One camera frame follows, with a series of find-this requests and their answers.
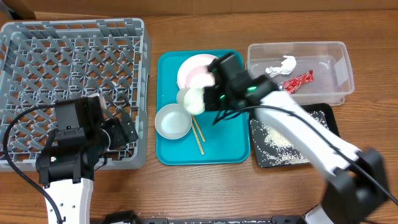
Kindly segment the white tissue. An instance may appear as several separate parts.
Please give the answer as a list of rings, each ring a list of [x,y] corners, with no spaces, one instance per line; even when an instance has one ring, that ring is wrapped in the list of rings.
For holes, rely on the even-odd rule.
[[[274,78],[277,75],[289,75],[295,69],[297,61],[294,56],[284,55],[283,58],[285,58],[285,60],[281,62],[281,66],[266,68],[266,73],[270,78]]]

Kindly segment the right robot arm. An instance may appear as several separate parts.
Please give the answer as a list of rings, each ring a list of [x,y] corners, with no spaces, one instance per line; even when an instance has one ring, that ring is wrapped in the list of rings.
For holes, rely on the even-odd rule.
[[[327,182],[322,201],[298,223],[361,223],[387,200],[384,161],[379,152],[363,152],[325,128],[267,77],[221,80],[204,89],[214,122],[252,111],[262,123],[289,140]]]

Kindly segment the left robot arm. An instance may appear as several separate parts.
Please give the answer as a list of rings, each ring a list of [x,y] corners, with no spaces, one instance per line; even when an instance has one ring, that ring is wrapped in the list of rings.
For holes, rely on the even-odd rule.
[[[96,164],[107,150],[138,139],[135,123],[123,115],[93,124],[81,124],[76,116],[61,116],[57,124],[57,145],[48,141],[35,165],[49,195],[48,213],[59,211],[63,223],[89,223]]]

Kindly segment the small white bowl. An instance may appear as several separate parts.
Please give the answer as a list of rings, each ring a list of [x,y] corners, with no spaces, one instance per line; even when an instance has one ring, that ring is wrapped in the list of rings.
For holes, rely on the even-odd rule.
[[[193,73],[177,75],[177,103],[191,115],[199,115],[205,111],[203,99],[204,87],[215,84],[214,76],[210,73]]]

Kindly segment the white rice pile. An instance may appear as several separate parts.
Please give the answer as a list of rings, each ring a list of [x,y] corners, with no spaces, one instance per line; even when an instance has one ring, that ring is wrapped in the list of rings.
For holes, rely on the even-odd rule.
[[[294,166],[310,161],[280,132],[252,118],[249,122],[256,162],[260,168]]]

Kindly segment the grey bowl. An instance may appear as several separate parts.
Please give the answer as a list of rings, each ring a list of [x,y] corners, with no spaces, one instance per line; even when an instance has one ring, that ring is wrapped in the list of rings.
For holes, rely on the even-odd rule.
[[[163,106],[155,116],[155,129],[166,139],[180,139],[191,129],[192,117],[179,104]]]

